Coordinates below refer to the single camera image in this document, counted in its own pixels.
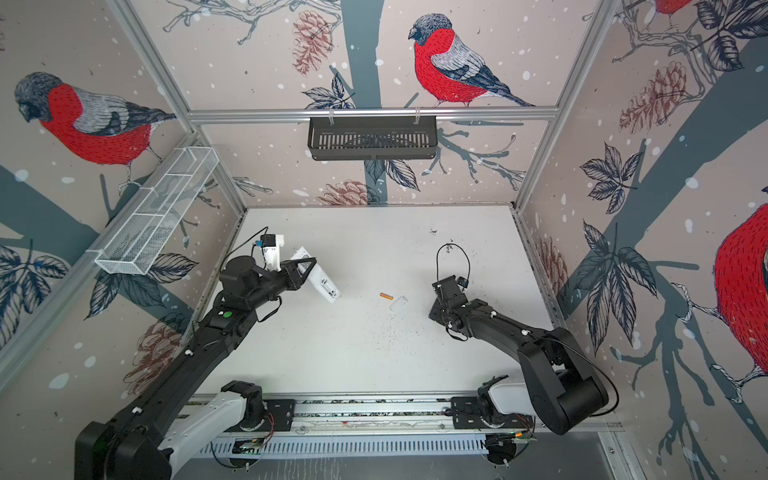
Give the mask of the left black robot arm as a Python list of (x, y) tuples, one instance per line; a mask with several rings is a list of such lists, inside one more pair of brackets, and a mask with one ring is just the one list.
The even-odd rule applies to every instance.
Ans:
[(75, 478), (170, 479), (219, 433), (244, 419), (258, 424), (260, 387), (232, 381), (213, 406), (171, 428), (203, 381), (258, 323), (258, 308), (300, 289), (316, 263), (313, 257), (286, 260), (268, 271), (250, 256), (228, 261), (219, 276), (223, 289), (185, 350), (129, 406), (106, 423), (89, 423), (77, 436)]

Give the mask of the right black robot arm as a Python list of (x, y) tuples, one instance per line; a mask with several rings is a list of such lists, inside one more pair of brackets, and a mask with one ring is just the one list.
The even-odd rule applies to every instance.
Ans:
[(487, 302), (468, 300), (467, 280), (450, 276), (432, 284), (436, 295), (429, 318), (454, 340), (484, 341), (515, 360), (522, 371), (532, 417), (563, 435), (582, 421), (614, 412), (609, 402), (613, 381), (589, 360), (573, 335), (562, 327), (533, 327), (500, 314)]

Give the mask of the white battery cover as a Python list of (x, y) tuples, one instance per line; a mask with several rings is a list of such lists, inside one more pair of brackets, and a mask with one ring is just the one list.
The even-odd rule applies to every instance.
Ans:
[(389, 309), (392, 313), (398, 313), (407, 305), (407, 303), (408, 303), (408, 298), (406, 296), (400, 296), (393, 301)]

